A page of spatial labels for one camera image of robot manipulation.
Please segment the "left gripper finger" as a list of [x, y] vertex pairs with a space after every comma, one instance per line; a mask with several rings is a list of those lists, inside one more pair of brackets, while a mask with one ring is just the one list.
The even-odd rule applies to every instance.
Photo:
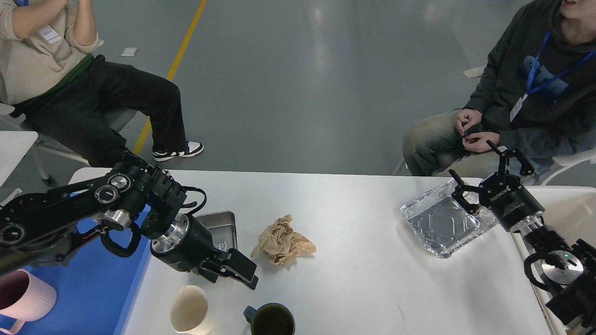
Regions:
[[199, 275], [208, 280], [209, 282], [215, 283], [219, 278], [230, 278], [241, 284], [244, 284], [247, 288], [255, 290], [259, 277], [255, 275], [256, 265], [248, 266], [198, 266], [192, 269], [194, 275]]
[[239, 250], [230, 248], [214, 256], [215, 274], [231, 276], [241, 282], [258, 282], [255, 275], [257, 265]]

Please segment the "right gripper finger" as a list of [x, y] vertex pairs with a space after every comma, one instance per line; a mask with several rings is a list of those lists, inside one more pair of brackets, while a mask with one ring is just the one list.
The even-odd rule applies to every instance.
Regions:
[[528, 158], [521, 151], [517, 150], [517, 148], [514, 148], [512, 150], [505, 149], [504, 151], [500, 151], [500, 149], [491, 140], [486, 140], [486, 143], [499, 156], [499, 165], [496, 172], [496, 176], [505, 177], [507, 174], [509, 174], [508, 167], [509, 159], [511, 158], [516, 158], [520, 163], [519, 175], [534, 176], [534, 166], [532, 165], [532, 163], [530, 163]]
[[464, 197], [464, 193], [471, 192], [481, 195], [485, 193], [485, 189], [479, 186], [466, 184], [453, 169], [449, 169], [449, 173], [456, 181], [456, 186], [451, 196], [468, 214], [477, 215], [481, 208], [481, 204], [468, 202]]

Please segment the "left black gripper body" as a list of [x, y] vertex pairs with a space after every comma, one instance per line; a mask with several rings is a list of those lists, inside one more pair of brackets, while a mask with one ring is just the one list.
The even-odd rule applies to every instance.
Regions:
[[188, 272], [219, 253], [211, 232], [194, 216], [177, 214], [162, 236], [151, 240], [151, 254], [179, 272]]

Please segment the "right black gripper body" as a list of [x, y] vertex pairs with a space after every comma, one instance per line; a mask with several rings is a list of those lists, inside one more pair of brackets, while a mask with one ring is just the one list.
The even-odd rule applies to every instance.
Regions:
[[514, 174], [494, 173], [479, 187], [482, 206], [489, 208], [507, 232], [519, 232], [531, 222], [538, 222], [545, 208], [522, 185]]

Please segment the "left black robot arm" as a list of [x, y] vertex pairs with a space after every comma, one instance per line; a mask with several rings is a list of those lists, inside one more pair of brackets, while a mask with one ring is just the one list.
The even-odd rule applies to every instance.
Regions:
[[142, 237], [151, 254], [178, 272], [210, 282], [228, 277], [254, 290], [256, 264], [236, 248], [215, 247], [211, 232], [185, 203], [183, 186], [160, 166], [118, 163], [105, 176], [15, 197], [1, 208], [1, 275], [27, 265], [68, 261], [100, 238], [119, 257], [130, 257]]

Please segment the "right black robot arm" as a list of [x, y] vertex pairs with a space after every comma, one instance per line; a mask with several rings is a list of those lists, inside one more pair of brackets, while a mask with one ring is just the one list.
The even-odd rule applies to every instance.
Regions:
[[452, 194], [466, 212], [477, 214], [486, 207], [505, 231], [519, 233], [534, 252], [524, 259], [524, 273], [536, 287], [551, 294], [546, 307], [570, 330], [579, 335], [593, 335], [596, 328], [595, 248], [579, 239], [568, 245], [543, 220], [545, 209], [509, 172], [509, 159], [521, 164], [521, 175], [533, 175], [534, 167], [517, 149], [501, 151], [487, 141], [499, 156], [498, 170], [479, 183], [466, 184], [455, 172]]

